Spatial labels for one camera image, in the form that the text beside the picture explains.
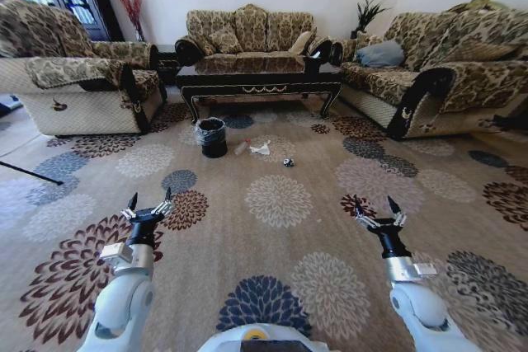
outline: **potted plant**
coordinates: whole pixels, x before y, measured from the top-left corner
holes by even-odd
[[[375,0],[365,0],[363,5],[357,3],[357,28],[350,33],[350,38],[355,39],[357,32],[365,32],[365,28],[369,25],[374,18],[388,10],[388,8],[381,8],[381,3],[374,3]]]

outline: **trash can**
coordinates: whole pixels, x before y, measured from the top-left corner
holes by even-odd
[[[209,158],[222,157],[228,152],[225,143],[225,122],[216,117],[198,120],[195,126],[195,138],[201,144],[201,152]]]

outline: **floor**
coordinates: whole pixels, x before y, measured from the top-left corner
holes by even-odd
[[[186,107],[170,104],[144,136],[40,135],[24,110],[0,119],[0,158],[64,181],[0,168],[0,350],[76,350],[112,275],[98,260],[124,240],[119,215],[139,192],[175,209],[158,227],[144,350],[197,350],[233,326],[293,326],[332,349],[409,351],[389,305],[377,238],[352,217],[408,213],[402,239],[440,275],[429,286],[484,351],[528,350],[528,137],[487,134],[398,143],[338,102],[207,101],[229,153],[202,156]],[[233,149],[244,138],[271,154]],[[284,167],[284,157],[295,166]]]

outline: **blue pillow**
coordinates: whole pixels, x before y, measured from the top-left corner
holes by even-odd
[[[404,60],[403,49],[395,40],[363,47],[357,50],[356,55],[361,65],[371,68],[399,66]]]

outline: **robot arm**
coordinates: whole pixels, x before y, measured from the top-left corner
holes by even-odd
[[[372,219],[365,215],[356,196],[356,220],[376,234],[383,247],[382,257],[393,289],[390,302],[414,339],[417,352],[479,352],[481,349],[464,337],[447,312],[444,301],[419,284],[436,275],[432,264],[413,263],[412,255],[399,239],[407,215],[390,197],[392,218]]]
[[[139,352],[144,324],[154,298],[154,229],[171,209],[171,191],[156,208],[134,211],[137,193],[124,216],[134,224],[126,243],[105,246],[101,258],[115,278],[99,293],[95,317],[79,352]]]

